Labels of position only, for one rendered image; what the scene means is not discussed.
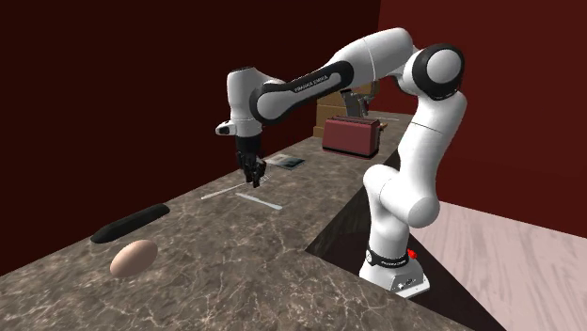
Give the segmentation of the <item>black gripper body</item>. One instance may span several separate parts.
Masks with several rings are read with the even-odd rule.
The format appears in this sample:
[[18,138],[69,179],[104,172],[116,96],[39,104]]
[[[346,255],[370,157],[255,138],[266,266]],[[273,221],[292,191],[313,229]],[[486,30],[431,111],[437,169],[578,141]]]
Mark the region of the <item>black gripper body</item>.
[[248,137],[236,136],[235,144],[239,162],[256,162],[262,145],[262,136],[260,134]]

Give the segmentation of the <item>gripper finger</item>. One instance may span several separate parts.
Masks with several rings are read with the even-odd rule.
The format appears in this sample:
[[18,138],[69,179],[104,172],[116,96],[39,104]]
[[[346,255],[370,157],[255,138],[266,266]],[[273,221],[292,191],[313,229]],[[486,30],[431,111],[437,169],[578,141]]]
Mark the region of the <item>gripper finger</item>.
[[257,158],[251,170],[254,188],[259,187],[261,182],[264,181],[265,170],[266,162],[263,159]]
[[246,176],[246,182],[253,182],[253,154],[237,153],[237,162]]

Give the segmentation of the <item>silver table knife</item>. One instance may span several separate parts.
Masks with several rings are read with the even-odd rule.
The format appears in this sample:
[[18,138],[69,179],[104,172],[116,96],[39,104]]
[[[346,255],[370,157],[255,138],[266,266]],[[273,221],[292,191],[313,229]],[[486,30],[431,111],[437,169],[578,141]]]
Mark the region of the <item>silver table knife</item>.
[[269,208],[272,208],[272,209],[274,209],[274,210],[278,210],[278,211],[279,211],[279,210],[282,210],[282,208],[283,208],[283,207],[282,207],[282,206],[280,206],[280,205],[273,204],[273,203],[270,203],[270,202],[267,202],[267,201],[261,200],[261,199],[259,199],[259,198],[257,198],[257,197],[253,197],[253,196],[250,196],[250,195],[246,195],[246,194],[242,194],[242,193],[235,193],[235,195],[236,195],[236,196],[238,196],[238,197],[242,197],[242,198],[245,198],[245,199],[247,199],[247,200],[250,200],[250,201],[256,202],[256,203],[260,203],[260,204],[262,204],[262,205],[264,205],[264,206],[267,206],[267,207],[269,207]]

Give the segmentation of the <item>dark flat book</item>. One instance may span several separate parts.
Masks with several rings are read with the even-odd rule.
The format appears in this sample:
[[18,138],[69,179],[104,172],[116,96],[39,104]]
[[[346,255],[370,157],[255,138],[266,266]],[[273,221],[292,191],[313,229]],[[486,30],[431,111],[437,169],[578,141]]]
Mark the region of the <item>dark flat book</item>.
[[265,162],[272,166],[293,170],[305,163],[304,159],[293,157],[287,154],[277,154],[267,158]]

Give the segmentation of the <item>silver whisk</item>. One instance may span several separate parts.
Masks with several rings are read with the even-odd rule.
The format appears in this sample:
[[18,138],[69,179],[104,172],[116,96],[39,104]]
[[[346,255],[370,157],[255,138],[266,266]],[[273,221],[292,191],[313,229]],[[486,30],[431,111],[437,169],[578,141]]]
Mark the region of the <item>silver whisk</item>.
[[[265,181],[267,181],[270,177],[271,177],[270,171],[266,171],[265,174],[262,175],[261,178],[260,178],[260,184],[261,183],[264,183]],[[221,194],[227,193],[227,192],[229,192],[231,190],[237,189],[237,188],[242,187],[242,186],[247,186],[247,185],[252,185],[252,182],[249,182],[249,183],[242,182],[242,183],[239,183],[239,184],[234,185],[232,187],[224,188],[224,189],[221,189],[219,191],[213,192],[211,194],[207,194],[205,196],[202,196],[200,199],[201,200],[204,200],[204,199],[208,199],[208,198],[211,198],[211,197],[216,197],[216,196],[219,196]]]

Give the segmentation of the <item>tan wooden box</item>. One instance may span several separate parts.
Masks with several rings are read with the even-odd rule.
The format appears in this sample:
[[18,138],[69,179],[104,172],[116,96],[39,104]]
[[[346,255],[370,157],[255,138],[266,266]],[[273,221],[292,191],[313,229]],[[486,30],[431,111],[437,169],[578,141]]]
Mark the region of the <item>tan wooden box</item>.
[[325,121],[335,116],[346,116],[345,103],[339,91],[326,95],[317,101],[316,124],[313,127],[313,136],[323,137]]

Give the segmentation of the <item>dark marbled robot stand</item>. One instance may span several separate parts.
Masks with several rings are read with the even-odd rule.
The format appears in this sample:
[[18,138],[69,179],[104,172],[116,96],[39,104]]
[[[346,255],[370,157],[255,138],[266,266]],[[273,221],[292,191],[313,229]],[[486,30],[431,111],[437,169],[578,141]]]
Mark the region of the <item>dark marbled robot stand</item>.
[[[354,275],[365,256],[370,216],[364,188],[353,184],[353,197],[307,248],[307,251]],[[384,305],[351,308],[359,331],[506,331],[459,281],[414,237],[408,247],[432,278],[431,289],[410,299],[393,299],[381,291],[368,297]]]

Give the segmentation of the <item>red toaster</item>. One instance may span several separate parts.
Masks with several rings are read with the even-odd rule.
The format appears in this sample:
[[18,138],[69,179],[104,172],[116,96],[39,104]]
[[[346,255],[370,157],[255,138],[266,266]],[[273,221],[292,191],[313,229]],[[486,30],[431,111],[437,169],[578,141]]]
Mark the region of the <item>red toaster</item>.
[[378,119],[336,116],[325,121],[323,150],[372,159],[382,131]]

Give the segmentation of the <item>silver coffee machine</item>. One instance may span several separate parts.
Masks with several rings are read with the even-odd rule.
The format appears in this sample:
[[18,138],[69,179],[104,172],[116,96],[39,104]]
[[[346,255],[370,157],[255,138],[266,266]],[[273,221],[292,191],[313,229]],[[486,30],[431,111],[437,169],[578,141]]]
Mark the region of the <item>silver coffee machine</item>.
[[340,91],[345,103],[346,116],[364,118],[368,116],[369,104],[379,92],[378,81],[370,82],[361,87],[347,88]]

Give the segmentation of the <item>long black rounded object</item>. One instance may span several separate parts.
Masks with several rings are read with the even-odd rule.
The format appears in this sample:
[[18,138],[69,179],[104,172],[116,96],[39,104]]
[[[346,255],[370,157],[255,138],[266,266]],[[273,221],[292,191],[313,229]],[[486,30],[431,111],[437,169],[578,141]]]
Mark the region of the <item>long black rounded object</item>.
[[166,204],[158,203],[152,205],[144,210],[130,214],[103,226],[90,237],[90,241],[94,244],[106,244],[116,241],[168,213],[170,213],[170,209]]

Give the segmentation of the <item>brown egg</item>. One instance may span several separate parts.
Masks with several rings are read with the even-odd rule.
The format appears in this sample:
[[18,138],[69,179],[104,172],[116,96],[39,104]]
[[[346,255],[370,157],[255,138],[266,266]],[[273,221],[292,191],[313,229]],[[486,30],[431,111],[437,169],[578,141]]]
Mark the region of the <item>brown egg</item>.
[[158,246],[150,240],[134,241],[124,246],[112,259],[109,270],[114,277],[135,276],[147,270],[155,261]]

